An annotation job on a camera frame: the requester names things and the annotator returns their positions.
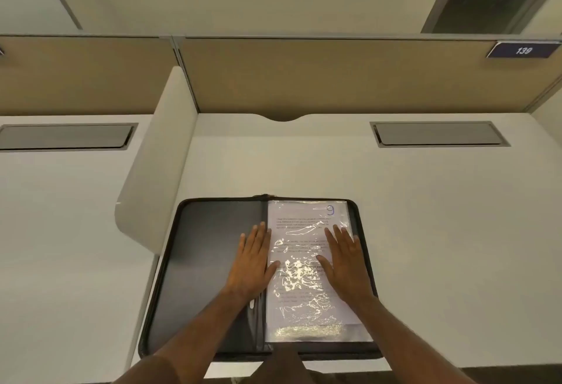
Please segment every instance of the white tabletop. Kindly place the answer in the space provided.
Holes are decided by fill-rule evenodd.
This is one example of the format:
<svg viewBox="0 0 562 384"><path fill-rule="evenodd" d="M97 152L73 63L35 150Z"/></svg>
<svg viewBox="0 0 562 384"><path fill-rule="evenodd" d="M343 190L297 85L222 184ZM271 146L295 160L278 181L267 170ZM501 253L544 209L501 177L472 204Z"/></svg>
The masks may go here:
<svg viewBox="0 0 562 384"><path fill-rule="evenodd" d="M379 148L369 121L492 120L511 147ZM527 114L200 114L176 205L268 193L359 207L383 303L460 367L562 361L562 150ZM213 363L207 377L257 363ZM384 359L306 362L322 372Z"/></svg>

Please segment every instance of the brown partition panel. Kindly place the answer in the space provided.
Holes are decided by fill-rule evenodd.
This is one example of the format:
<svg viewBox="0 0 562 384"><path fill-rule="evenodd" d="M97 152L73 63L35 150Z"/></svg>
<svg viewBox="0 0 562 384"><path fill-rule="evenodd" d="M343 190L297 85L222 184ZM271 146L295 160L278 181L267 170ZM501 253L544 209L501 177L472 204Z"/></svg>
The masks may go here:
<svg viewBox="0 0 562 384"><path fill-rule="evenodd" d="M489 40L187 38L201 112L521 112L562 74L549 59L487 59Z"/></svg>
<svg viewBox="0 0 562 384"><path fill-rule="evenodd" d="M149 114L173 66L169 40L0 37L0 115Z"/></svg>

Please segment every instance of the person's left arm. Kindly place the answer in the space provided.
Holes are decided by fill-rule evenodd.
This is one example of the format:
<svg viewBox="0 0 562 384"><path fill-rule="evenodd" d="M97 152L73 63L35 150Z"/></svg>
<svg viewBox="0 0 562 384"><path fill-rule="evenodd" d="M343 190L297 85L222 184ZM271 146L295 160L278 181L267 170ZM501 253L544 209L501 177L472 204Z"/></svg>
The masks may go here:
<svg viewBox="0 0 562 384"><path fill-rule="evenodd" d="M265 223L254 226L248 238L240 235L236 259L230 270L227 283L215 299L183 330L166 343L155 357L166 361L179 378L181 384L201 382L219 345L238 313L267 287L279 263L276 261L266 269L271 230L265 230ZM127 375L141 377L133 367L125 373L118 384L136 382ZM141 380L152 384L156 380Z"/></svg>

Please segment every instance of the person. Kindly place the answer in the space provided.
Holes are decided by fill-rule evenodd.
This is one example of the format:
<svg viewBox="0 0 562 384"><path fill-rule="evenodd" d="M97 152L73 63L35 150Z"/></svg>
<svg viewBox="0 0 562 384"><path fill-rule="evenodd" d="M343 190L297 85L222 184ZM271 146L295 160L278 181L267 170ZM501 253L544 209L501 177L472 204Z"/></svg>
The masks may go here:
<svg viewBox="0 0 562 384"><path fill-rule="evenodd" d="M359 238L336 225L325 229L332 264L317 260L329 283L354 311L379 346L398 380L403 384L474 383L430 345L390 313L373 295ZM118 378L116 384L196 384L207 368L230 325L251 300L268 286L279 262L266 267L271 230L255 225L240 235L238 251L224 288L200 314L154 355L145 357ZM308 371L296 352L284 344L244 384L333 382L334 377Z"/></svg>

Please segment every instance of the white paper document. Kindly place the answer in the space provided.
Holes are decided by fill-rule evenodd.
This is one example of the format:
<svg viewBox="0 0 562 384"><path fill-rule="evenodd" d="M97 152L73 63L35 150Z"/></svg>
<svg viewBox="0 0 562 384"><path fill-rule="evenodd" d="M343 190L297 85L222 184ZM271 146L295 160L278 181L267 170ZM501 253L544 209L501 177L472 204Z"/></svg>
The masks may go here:
<svg viewBox="0 0 562 384"><path fill-rule="evenodd" d="M347 203L342 201L270 201L269 263L281 265L267 291L266 326L329 328L361 322L328 282L316 255L332 262L324 228L349 227Z"/></svg>

